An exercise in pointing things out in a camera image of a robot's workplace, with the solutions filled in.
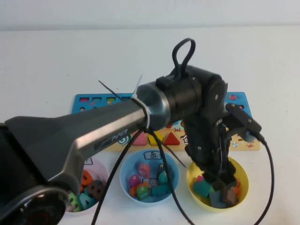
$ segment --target yellow bowl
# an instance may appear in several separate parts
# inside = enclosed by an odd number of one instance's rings
[[[203,171],[200,170],[200,168],[198,166],[196,166],[196,164],[194,162],[191,163],[191,165],[189,166],[189,168],[187,170],[187,186],[188,186],[188,189],[189,189],[193,199],[196,201],[196,203],[198,205],[200,205],[200,207],[204,208],[207,211],[210,211],[210,212],[223,212],[225,210],[229,210],[229,209],[232,209],[234,207],[237,207],[239,204],[242,203],[242,201],[246,198],[246,196],[248,194],[249,180],[248,180],[248,176],[247,176],[244,168],[237,161],[235,161],[231,157],[229,157],[229,161],[231,161],[232,164],[234,165],[234,167],[236,168],[236,173],[235,173],[234,176],[235,176],[236,179],[240,180],[240,193],[238,195],[239,202],[235,206],[230,207],[230,208],[226,208],[226,209],[217,209],[217,208],[211,207],[209,198],[200,197],[199,195],[197,195],[193,191],[193,183],[195,182],[197,177],[199,175],[202,175],[202,173],[203,173]]]

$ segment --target black cable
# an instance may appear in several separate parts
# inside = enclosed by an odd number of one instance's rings
[[[177,52],[178,50],[187,42],[191,42],[191,47],[187,53],[187,55],[185,56],[184,60],[182,61],[182,64],[181,64],[181,68],[179,68],[179,64],[178,64],[178,61],[177,61]],[[195,52],[195,49],[196,49],[196,42],[193,40],[193,39],[190,39],[190,38],[186,38],[182,41],[180,41],[174,48],[173,48],[173,51],[172,51],[172,59],[173,59],[173,62],[174,62],[174,66],[175,66],[175,75],[174,75],[174,78],[177,79],[177,78],[180,78],[181,76],[184,76],[185,75],[185,71],[186,71],[186,68],[187,68],[187,64],[189,62],[189,60],[192,58],[194,52]]]
[[[269,156],[270,166],[271,166],[271,191],[270,191],[270,196],[269,196],[267,206],[266,206],[266,208],[262,212],[261,216],[258,218],[258,220],[256,221],[256,223],[254,225],[258,225],[263,220],[265,215],[267,214],[267,212],[268,212],[268,210],[271,206],[271,203],[272,203],[272,199],[273,199],[273,195],[274,195],[274,185],[275,185],[274,165],[273,165],[273,159],[272,159],[271,151],[268,147],[267,142],[264,140],[263,136],[258,135],[256,138],[261,143],[263,143],[263,145],[266,147],[266,150],[267,150],[267,153],[268,153],[268,156]]]
[[[135,140],[137,139],[137,137],[142,133],[142,129],[140,129],[133,137],[132,139],[128,142],[128,144],[126,145],[126,147],[124,148],[124,150],[122,151],[122,153],[120,154],[116,164],[114,165],[113,169],[112,169],[112,172],[111,174],[109,175],[109,178],[106,182],[106,185],[104,187],[104,190],[103,190],[103,194],[101,196],[101,199],[97,205],[97,208],[96,208],[96,211],[95,211],[95,214],[94,214],[94,218],[92,220],[92,223],[91,225],[95,225],[96,221],[97,221],[97,218],[98,218],[98,215],[99,215],[99,212],[100,212],[100,208],[101,208],[101,205],[104,201],[104,198],[105,198],[105,195],[107,193],[107,190],[113,180],[113,176],[115,175],[119,165],[121,164],[122,162],[122,159],[124,158],[125,154],[128,152],[129,148],[131,147],[131,145],[133,144],[133,142],[135,142]]]
[[[167,165],[167,160],[165,158],[165,153],[164,153],[164,150],[163,150],[163,147],[159,141],[159,138],[156,136],[156,134],[152,131],[152,130],[147,130],[147,133],[151,134],[157,145],[158,145],[158,148],[159,148],[159,151],[160,151],[160,154],[161,154],[161,157],[163,158],[163,162],[164,162],[164,166],[165,166],[165,172],[166,172],[166,175],[167,175],[167,179],[168,179],[168,183],[169,183],[169,186],[170,186],[170,190],[171,190],[171,193],[173,195],[173,198],[174,198],[174,201],[179,209],[179,211],[182,213],[182,215],[184,216],[184,218],[191,224],[191,225],[195,225],[191,220],[190,218],[186,215],[186,213],[184,212],[184,210],[182,209],[182,207],[180,206],[180,203],[178,202],[178,199],[176,197],[176,194],[175,194],[175,191],[174,191],[174,188],[173,188],[173,185],[172,185],[172,180],[171,180],[171,177],[170,177],[170,174],[169,174],[169,168],[168,168],[168,165]]]

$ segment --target colorful block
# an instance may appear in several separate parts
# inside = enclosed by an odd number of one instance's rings
[[[222,190],[222,200],[226,203],[229,207],[235,206],[238,203],[238,197],[234,190]]]
[[[201,182],[202,180],[204,180],[204,177],[203,176],[198,176],[196,181]]]
[[[166,195],[171,192],[170,187],[168,184],[159,185],[157,187],[152,187],[151,189],[151,195],[153,197],[160,196],[160,195]]]
[[[89,197],[93,197],[99,201],[103,193],[104,185],[102,181],[94,180],[85,189],[87,189],[87,193]]]
[[[164,164],[162,164],[162,163],[158,164],[157,173],[156,173],[157,179],[158,179],[158,176],[164,171],[165,171]]]
[[[211,185],[206,182],[206,180],[202,180],[201,182],[195,182],[193,185],[193,191],[201,196],[201,197],[207,197],[210,193],[210,187]]]
[[[79,204],[83,210],[87,210],[97,203],[95,198],[90,198],[84,193],[79,195]]]
[[[165,171],[161,172],[161,174],[158,176],[159,184],[167,184],[168,178],[167,173]]]
[[[154,133],[156,134],[156,136],[158,137],[159,140],[163,141],[164,137],[158,131],[154,131]],[[149,139],[150,145],[157,146],[157,143],[152,135],[148,135],[148,139]]]
[[[136,197],[136,190],[137,190],[140,186],[143,186],[143,185],[146,186],[146,187],[149,189],[148,183],[147,183],[147,182],[143,182],[143,183],[141,183],[141,184],[138,184],[138,185],[136,185],[136,186],[130,188],[130,189],[129,189],[129,195],[130,195],[131,197]]]
[[[148,198],[150,196],[150,192],[146,185],[141,185],[140,187],[137,188],[136,195],[138,199],[141,201],[145,198]]]
[[[83,171],[81,185],[85,188],[93,181],[92,176],[86,170]]]
[[[72,191],[69,194],[69,204],[72,206],[73,212],[80,212],[82,210],[78,196],[76,196]]]
[[[133,146],[145,146],[147,145],[147,139],[146,134],[144,132],[141,132],[141,134],[137,137],[135,142],[132,144]]]
[[[164,143],[165,145],[180,145],[180,141],[172,132],[170,132],[169,135],[165,138]]]
[[[139,175],[144,178],[149,178],[151,171],[150,166],[147,163],[142,163],[138,168]]]
[[[211,207],[218,209],[226,209],[228,208],[227,204],[223,202],[222,199],[222,190],[218,190],[215,192],[210,192],[210,205]]]
[[[142,181],[141,181],[141,178],[139,177],[139,175],[134,174],[131,177],[129,177],[129,184],[130,184],[131,188],[134,187],[135,185],[138,185],[141,183],[142,183]]]
[[[149,179],[143,178],[142,181],[143,181],[143,183],[144,183],[144,182],[147,182],[147,183],[148,183],[149,189],[151,189],[152,187],[157,187],[157,186],[158,186],[158,180],[155,179],[155,178],[149,178]]]

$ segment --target red triangle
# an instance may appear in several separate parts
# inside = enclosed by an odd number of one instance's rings
[[[164,143],[165,145],[180,145],[180,141],[172,132],[170,132],[169,135],[166,137]]]

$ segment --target white wall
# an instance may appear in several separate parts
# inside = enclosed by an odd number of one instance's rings
[[[0,0],[0,30],[300,25],[300,0]]]

